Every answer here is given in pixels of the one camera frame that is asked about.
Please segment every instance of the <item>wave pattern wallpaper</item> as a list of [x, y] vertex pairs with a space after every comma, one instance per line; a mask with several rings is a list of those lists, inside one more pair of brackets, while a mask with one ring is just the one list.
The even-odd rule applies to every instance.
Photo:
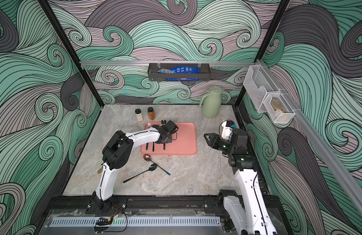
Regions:
[[0, 1], [0, 235], [34, 233], [100, 111], [58, 40], [37, 0]]
[[[289, 7], [263, 60], [362, 187], [362, 1]], [[362, 234], [362, 217], [297, 122], [273, 124], [243, 101], [264, 177], [294, 233]]]
[[[279, 0], [49, 1], [81, 60], [253, 62]], [[150, 82], [147, 67], [87, 67], [104, 103], [199, 103], [212, 85], [234, 103], [248, 68], [209, 82]]]

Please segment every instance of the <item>black frame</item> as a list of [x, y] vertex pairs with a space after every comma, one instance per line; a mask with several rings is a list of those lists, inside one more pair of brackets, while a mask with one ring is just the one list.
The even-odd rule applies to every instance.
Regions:
[[[281, 0], [277, 11], [274, 15], [273, 20], [271, 21], [271, 24], [269, 26], [268, 32], [260, 46], [260, 49], [256, 55], [256, 58], [254, 61], [257, 61], [257, 59], [262, 59], [264, 56], [264, 53], [267, 50], [268, 45], [270, 44], [272, 37], [274, 33], [276, 32], [276, 29], [280, 23], [280, 20], [286, 11], [286, 8], [288, 6], [290, 0]], [[84, 79], [85, 83], [91, 90], [93, 96], [98, 101], [101, 108], [104, 107], [104, 103], [102, 99], [100, 98], [98, 91], [94, 87], [92, 80], [86, 71], [85, 68], [82, 68], [80, 65], [80, 59], [78, 55], [76, 54], [74, 48], [72, 47], [70, 41], [68, 40], [60, 22], [58, 21], [57, 17], [55, 16], [49, 2], [47, 0], [38, 0], [40, 6], [42, 7], [43, 11], [45, 12], [47, 18], [49, 19], [50, 23], [52, 24], [53, 28], [55, 29], [58, 37], [60, 38], [61, 42], [64, 44], [66, 51], [70, 55], [71, 59], [75, 63], [78, 71], [80, 72], [82, 78]], [[245, 129], [244, 121], [241, 117], [240, 111], [239, 111], [239, 105], [243, 99], [243, 96], [246, 92], [246, 89], [242, 87], [240, 94], [238, 95], [235, 104], [231, 105], [236, 117], [236, 120], [238, 122], [238, 126], [241, 129]], [[250, 142], [248, 141], [248, 152], [249, 154], [255, 156], [254, 148]], [[287, 229], [288, 234], [293, 235], [293, 231], [291, 229], [291, 226], [288, 222], [287, 216], [282, 208], [281, 202], [277, 196], [271, 196], [268, 192], [268, 189], [266, 187], [266, 181], [262, 177], [263, 173], [261, 170], [259, 170], [259, 183], [261, 187], [261, 191], [265, 200], [265, 204], [269, 208], [278, 208], [281, 218], [283, 220], [283, 223]], [[221, 209], [217, 206], [217, 196], [216, 195], [193, 195], [193, 196], [171, 196], [171, 197], [156, 197], [156, 196], [135, 196], [135, 195], [122, 195], [122, 196], [113, 196], [111, 198], [114, 202], [126, 202], [126, 207], [124, 210], [140, 210], [140, 209], [164, 209], [164, 205], [167, 206], [167, 208], [173, 208], [173, 209], [190, 209], [190, 205], [193, 205], [193, 209], [196, 210], [203, 210], [206, 213], [213, 213], [217, 216], [226, 216], [226, 211], [221, 211]], [[38, 226], [36, 228], [35, 234], [38, 234], [42, 228], [43, 223], [45, 222], [46, 217], [48, 216], [48, 213], [51, 209], [87, 209], [86, 205], [90, 203], [91, 196], [78, 196], [78, 197], [66, 197], [66, 196], [59, 196], [59, 197], [53, 197], [46, 210], [44, 211], [41, 226]]]
[[[95, 128], [95, 125], [96, 125], [96, 123], [97, 123], [98, 120], [99, 120], [100, 114], [101, 114], [101, 110], [99, 111], [98, 117], [96, 118], [95, 122], [94, 122], [93, 125], [92, 125], [92, 128], [91, 128], [91, 130], [90, 130], [90, 132], [89, 132], [89, 134], [88, 134], [88, 137], [87, 137], [85, 143], [84, 143], [83, 146], [82, 146], [82, 149], [81, 149], [81, 151], [80, 151], [80, 153], [79, 153], [79, 156], [76, 158], [74, 167], [73, 167], [73, 169], [71, 170], [71, 172], [69, 173], [69, 176], [68, 176], [68, 178], [67, 178], [67, 182], [69, 182], [71, 176], [73, 175], [73, 172], [74, 172], [74, 170], [75, 170], [75, 167], [76, 167], [76, 165], [78, 164], [79, 158], [81, 157], [82, 152], [83, 152], [84, 148], [86, 147], [88, 138], [90, 137], [90, 135], [91, 135], [91, 133], [92, 133], [92, 130]], [[64, 187], [63, 187], [63, 189], [62, 189], [62, 193], [65, 191], [66, 186], [67, 186], [67, 183], [64, 185]]]
[[[120, 195], [110, 198], [113, 204], [125, 207], [122, 208], [128, 215], [136, 215], [142, 209], [188, 209], [195, 212], [201, 211], [206, 214], [215, 214], [216, 216], [226, 217], [228, 213], [225, 209], [218, 206], [219, 197], [217, 195], [193, 195], [193, 196], [140, 196], [140, 195]], [[293, 231], [283, 210], [281, 201], [277, 196], [266, 195], [263, 200], [267, 208], [275, 208], [279, 211], [282, 222], [287, 230], [288, 235], [293, 235]], [[43, 214], [42, 225], [45, 222], [51, 210], [86, 210], [87, 205], [91, 202], [91, 196], [75, 197], [53, 197]], [[38, 226], [35, 235], [42, 228]]]
[[87, 70], [85, 68], [82, 68], [82, 66], [80, 64], [80, 59], [79, 59], [78, 55], [76, 54], [76, 52], [75, 52], [73, 46], [71, 45], [70, 41], [67, 39], [66, 33], [63, 30], [60, 22], [58, 21], [58, 19], [56, 17], [56, 15], [54, 14], [54, 12], [52, 10], [52, 7], [50, 6], [49, 2], [47, 0], [38, 0], [38, 2], [40, 4], [41, 8], [43, 9], [46, 17], [48, 18], [49, 22], [52, 24], [52, 26], [53, 26], [54, 30], [56, 31], [58, 37], [60, 38], [61, 42], [65, 46], [67, 53], [71, 57], [71, 60], [74, 62], [75, 66], [78, 68], [78, 71], [81, 74], [84, 82], [87, 84], [87, 86], [91, 90], [93, 96], [97, 100], [100, 107], [103, 108], [104, 107], [104, 102], [102, 101], [102, 99], [99, 96], [98, 91], [94, 87], [94, 85], [92, 83], [92, 80], [91, 80], [89, 74], [87, 73]]
[[[262, 44], [261, 44], [261, 46], [260, 46], [260, 48], [258, 50], [258, 53], [257, 53], [257, 55], [256, 55], [256, 57], [254, 59], [254, 62], [256, 62], [257, 60], [263, 58], [264, 53], [266, 52], [267, 47], [269, 46], [269, 44], [270, 44], [270, 42], [272, 40], [272, 37], [273, 37], [273, 35], [275, 34], [275, 32], [276, 32], [276, 30], [278, 28], [280, 20], [283, 17], [284, 12], [287, 9], [289, 1], [290, 0], [281, 0], [281, 2], [279, 3], [279, 6], [278, 6], [278, 8], [277, 8], [277, 10], [275, 12], [274, 18], [272, 19], [271, 24], [269, 26], [269, 29], [268, 29], [266, 35], [264, 36]], [[236, 100], [236, 102], [234, 104], [235, 107], [238, 107], [240, 105], [240, 102], [242, 101], [242, 98], [244, 97], [245, 92], [246, 92], [246, 89], [243, 86], [241, 88], [239, 96], [237, 96], [237, 100]]]

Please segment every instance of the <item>black spoon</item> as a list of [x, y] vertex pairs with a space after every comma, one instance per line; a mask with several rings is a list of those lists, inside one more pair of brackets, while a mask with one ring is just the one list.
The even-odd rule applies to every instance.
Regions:
[[[150, 156], [150, 154], [145, 154], [145, 155], [143, 155], [143, 158], [147, 161], [147, 162], [152, 162], [152, 163], [155, 163], [155, 162], [153, 162], [152, 161], [152, 158], [151, 158], [151, 156]], [[159, 165], [157, 165], [160, 169], [162, 169], [165, 173], [167, 173], [167, 175], [169, 175], [170, 176], [170, 173], [169, 172], [167, 172], [166, 170], [164, 170], [163, 168], [161, 168]]]
[[[144, 172], [153, 171], [153, 170], [156, 169], [156, 167], [157, 167], [157, 165], [156, 165], [155, 163], [154, 163], [154, 164], [151, 164], [150, 168], [148, 168], [148, 170], [147, 170], [147, 171], [144, 171]], [[131, 180], [131, 179], [134, 178], [134, 177], [137, 177], [137, 176], [140, 175], [140, 174], [143, 174], [144, 172], [139, 173], [139, 174], [137, 174], [136, 176], [133, 176], [133, 177], [131, 177], [130, 179], [125, 180], [124, 183], [127, 182], [127, 181], [129, 181], [129, 180]]]

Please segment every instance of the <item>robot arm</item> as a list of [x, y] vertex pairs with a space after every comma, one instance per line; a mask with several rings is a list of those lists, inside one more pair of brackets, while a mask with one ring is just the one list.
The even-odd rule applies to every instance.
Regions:
[[123, 167], [130, 156], [131, 149], [142, 144], [155, 142], [157, 144], [171, 143], [172, 134], [178, 127], [169, 121], [165, 125], [153, 125], [147, 130], [133, 133], [117, 131], [103, 149], [103, 172], [100, 182], [92, 196], [95, 203], [100, 205], [100, 210], [110, 210], [107, 200], [113, 195], [113, 186], [117, 178], [119, 168]]
[[259, 187], [254, 158], [247, 155], [248, 135], [243, 129], [231, 128], [231, 123], [223, 123], [222, 126], [223, 138], [215, 133], [204, 134], [204, 137], [210, 147], [227, 155], [241, 189], [245, 211], [236, 195], [224, 196], [224, 208], [230, 214], [239, 235], [242, 231], [249, 235], [276, 235]]

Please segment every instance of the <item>translucent container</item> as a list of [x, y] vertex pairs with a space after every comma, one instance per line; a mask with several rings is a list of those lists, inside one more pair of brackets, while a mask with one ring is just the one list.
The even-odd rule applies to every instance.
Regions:
[[280, 93], [270, 93], [265, 98], [263, 105], [274, 123], [287, 124], [295, 115], [290, 112], [280, 98]]
[[135, 110], [135, 115], [137, 116], [138, 121], [143, 121], [142, 111], [140, 109]]
[[149, 108], [147, 109], [147, 114], [148, 114], [148, 118], [149, 118], [150, 120], [154, 120], [154, 119], [155, 119], [155, 111], [154, 111], [153, 107], [149, 107]]
[[279, 94], [280, 91], [274, 91], [262, 74], [261, 65], [250, 65], [243, 83], [246, 92], [252, 100], [257, 112], [266, 112], [263, 102], [269, 94]]

